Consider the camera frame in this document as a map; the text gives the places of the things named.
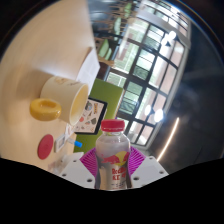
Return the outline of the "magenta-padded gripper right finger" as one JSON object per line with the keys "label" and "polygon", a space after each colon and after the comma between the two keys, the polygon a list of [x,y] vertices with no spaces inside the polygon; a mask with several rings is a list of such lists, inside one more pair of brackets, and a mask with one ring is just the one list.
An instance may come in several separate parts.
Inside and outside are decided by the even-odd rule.
{"label": "magenta-padded gripper right finger", "polygon": [[132,147],[128,159],[129,186],[140,188],[168,175],[153,156],[145,156]]}

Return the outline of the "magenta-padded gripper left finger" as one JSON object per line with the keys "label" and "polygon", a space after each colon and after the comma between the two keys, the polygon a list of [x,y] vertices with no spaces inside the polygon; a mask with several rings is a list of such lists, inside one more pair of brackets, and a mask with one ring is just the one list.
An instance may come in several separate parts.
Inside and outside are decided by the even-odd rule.
{"label": "magenta-padded gripper left finger", "polygon": [[94,188],[98,174],[95,149],[87,153],[78,152],[63,159],[59,176],[84,188]]}

